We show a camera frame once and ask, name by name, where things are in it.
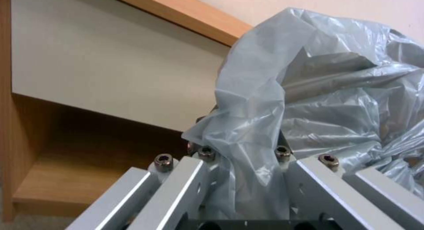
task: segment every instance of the wooden shelf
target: wooden shelf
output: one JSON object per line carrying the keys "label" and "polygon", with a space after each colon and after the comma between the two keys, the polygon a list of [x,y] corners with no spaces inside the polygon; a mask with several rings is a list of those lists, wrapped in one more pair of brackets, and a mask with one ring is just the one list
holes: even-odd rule
{"label": "wooden shelf", "polygon": [[181,133],[69,108],[13,195],[19,212],[78,215],[131,166],[185,154]]}

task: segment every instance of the gray plastic wrap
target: gray plastic wrap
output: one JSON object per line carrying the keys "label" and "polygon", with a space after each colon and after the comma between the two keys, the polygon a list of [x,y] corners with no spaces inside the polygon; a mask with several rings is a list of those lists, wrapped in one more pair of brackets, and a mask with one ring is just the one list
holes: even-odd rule
{"label": "gray plastic wrap", "polygon": [[331,152],[347,171],[422,157],[423,57],[388,26],[293,8],[247,32],[221,67],[218,109],[182,135],[222,156],[210,217],[288,218],[280,129],[297,158]]}

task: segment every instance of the wooden cabinet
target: wooden cabinet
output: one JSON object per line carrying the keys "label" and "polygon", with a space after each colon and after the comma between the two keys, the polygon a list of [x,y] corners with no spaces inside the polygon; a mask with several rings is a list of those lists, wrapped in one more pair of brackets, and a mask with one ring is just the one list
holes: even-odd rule
{"label": "wooden cabinet", "polygon": [[129,167],[185,154],[229,47],[118,0],[0,6],[4,220],[76,216]]}

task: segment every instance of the metal bar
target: metal bar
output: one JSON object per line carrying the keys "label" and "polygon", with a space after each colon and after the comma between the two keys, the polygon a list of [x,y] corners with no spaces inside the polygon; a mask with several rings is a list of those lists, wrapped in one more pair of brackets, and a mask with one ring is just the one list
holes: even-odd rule
{"label": "metal bar", "polygon": [[155,175],[131,167],[67,230],[120,229],[147,203],[158,187],[159,181]]}
{"label": "metal bar", "polygon": [[315,157],[292,162],[288,192],[309,220],[333,218],[343,229],[402,229]]}
{"label": "metal bar", "polygon": [[424,229],[424,201],[384,176],[367,168],[343,179],[406,229]]}
{"label": "metal bar", "polygon": [[175,229],[185,213],[198,212],[208,186],[206,163],[183,157],[128,230]]}

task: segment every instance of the wooden panel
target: wooden panel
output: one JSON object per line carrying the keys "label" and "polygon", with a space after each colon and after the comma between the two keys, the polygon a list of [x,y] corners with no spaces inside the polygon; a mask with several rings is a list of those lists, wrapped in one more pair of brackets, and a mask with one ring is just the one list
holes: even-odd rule
{"label": "wooden panel", "polygon": [[198,0],[122,0],[135,7],[232,46],[250,25]]}
{"label": "wooden panel", "polygon": [[222,44],[117,0],[12,0],[12,16],[15,93],[177,131],[215,105]]}
{"label": "wooden panel", "polygon": [[58,203],[51,201],[16,202],[20,214],[76,217],[87,208],[86,204]]}
{"label": "wooden panel", "polygon": [[88,207],[131,166],[147,169],[159,153],[181,158],[181,133],[105,115],[70,110],[13,196],[14,203]]}
{"label": "wooden panel", "polygon": [[200,0],[255,26],[287,7],[370,20],[424,43],[424,0]]}
{"label": "wooden panel", "polygon": [[3,219],[15,215],[12,194],[43,148],[60,108],[12,95],[10,0],[0,0],[0,161],[3,174]]}

